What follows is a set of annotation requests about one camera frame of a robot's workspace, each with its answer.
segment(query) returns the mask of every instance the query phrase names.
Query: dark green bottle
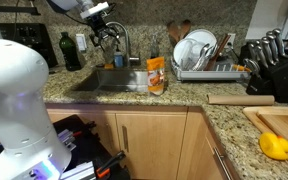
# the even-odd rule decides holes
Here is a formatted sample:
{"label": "dark green bottle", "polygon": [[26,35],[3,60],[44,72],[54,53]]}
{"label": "dark green bottle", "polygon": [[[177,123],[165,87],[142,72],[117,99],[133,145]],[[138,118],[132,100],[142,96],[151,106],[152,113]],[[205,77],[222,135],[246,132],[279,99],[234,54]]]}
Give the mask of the dark green bottle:
{"label": "dark green bottle", "polygon": [[67,32],[61,32],[60,48],[64,55],[65,67],[68,71],[76,71],[82,69],[80,61],[77,57],[76,45],[68,36]]}

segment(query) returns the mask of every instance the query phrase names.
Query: cabinet handle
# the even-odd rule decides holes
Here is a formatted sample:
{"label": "cabinet handle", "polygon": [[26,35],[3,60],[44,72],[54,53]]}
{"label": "cabinet handle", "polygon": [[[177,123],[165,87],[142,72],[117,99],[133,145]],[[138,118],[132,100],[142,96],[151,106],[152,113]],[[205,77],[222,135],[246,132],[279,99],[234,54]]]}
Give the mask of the cabinet handle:
{"label": "cabinet handle", "polygon": [[108,136],[109,136],[109,138],[110,138],[110,146],[111,146],[111,149],[113,149],[113,136],[112,136],[112,131],[111,131],[111,127],[110,127],[110,125],[108,125],[107,123],[106,123],[106,128],[107,128],[107,131],[108,131]]}
{"label": "cabinet handle", "polygon": [[125,126],[122,126],[122,130],[123,130],[124,149],[126,149],[126,151],[129,152],[128,151],[127,128]]}
{"label": "cabinet handle", "polygon": [[223,162],[223,159],[222,159],[222,158],[224,158],[224,156],[220,155],[220,153],[218,152],[218,150],[217,150],[216,147],[214,147],[213,150],[214,150],[214,152],[215,152],[215,154],[216,154],[217,159],[220,161],[220,164],[221,164],[221,166],[222,166],[222,168],[223,168],[223,170],[224,170],[224,173],[225,173],[225,175],[226,175],[226,178],[227,178],[228,180],[232,180],[232,178],[231,178],[231,176],[230,176],[230,173],[228,172],[228,169],[227,169],[225,163]]}

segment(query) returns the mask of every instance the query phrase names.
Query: faucet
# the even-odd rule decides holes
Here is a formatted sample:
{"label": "faucet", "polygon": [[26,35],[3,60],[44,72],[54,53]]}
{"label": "faucet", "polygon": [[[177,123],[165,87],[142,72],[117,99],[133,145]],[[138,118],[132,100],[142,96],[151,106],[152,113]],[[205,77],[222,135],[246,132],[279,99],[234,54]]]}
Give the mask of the faucet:
{"label": "faucet", "polygon": [[131,61],[138,61],[139,62],[140,58],[131,57],[130,38],[129,38],[128,31],[126,30],[126,28],[121,23],[118,23],[118,22],[108,22],[108,23],[106,23],[106,26],[108,26],[108,27],[109,26],[118,26],[125,33],[126,67],[131,67]]}

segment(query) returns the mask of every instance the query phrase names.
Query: electrical outlet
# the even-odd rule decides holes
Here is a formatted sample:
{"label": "electrical outlet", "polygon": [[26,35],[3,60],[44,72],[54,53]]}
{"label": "electrical outlet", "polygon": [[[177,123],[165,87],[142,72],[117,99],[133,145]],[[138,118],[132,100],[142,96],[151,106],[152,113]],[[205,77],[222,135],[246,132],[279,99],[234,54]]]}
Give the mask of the electrical outlet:
{"label": "electrical outlet", "polygon": [[224,48],[229,48],[229,46],[227,45],[228,43],[231,43],[232,46],[231,48],[233,49],[234,47],[234,40],[235,40],[235,33],[228,33],[229,35],[231,35],[230,39],[228,39],[227,43],[225,44]]}

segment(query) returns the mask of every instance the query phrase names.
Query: granite countertop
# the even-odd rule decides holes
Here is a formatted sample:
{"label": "granite countertop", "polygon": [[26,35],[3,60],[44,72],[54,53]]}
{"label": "granite countertop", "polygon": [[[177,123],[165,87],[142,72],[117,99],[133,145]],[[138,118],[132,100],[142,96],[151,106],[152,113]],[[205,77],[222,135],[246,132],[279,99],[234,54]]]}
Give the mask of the granite countertop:
{"label": "granite countertop", "polygon": [[259,148],[260,131],[244,116],[242,110],[245,106],[208,104],[207,94],[246,95],[242,84],[180,83],[167,71],[167,89],[158,97],[149,96],[148,93],[72,91],[91,74],[91,71],[92,67],[89,64],[76,72],[68,72],[64,67],[55,69],[56,73],[49,76],[44,88],[45,102],[201,106],[242,179],[288,179],[288,161],[272,160]]}

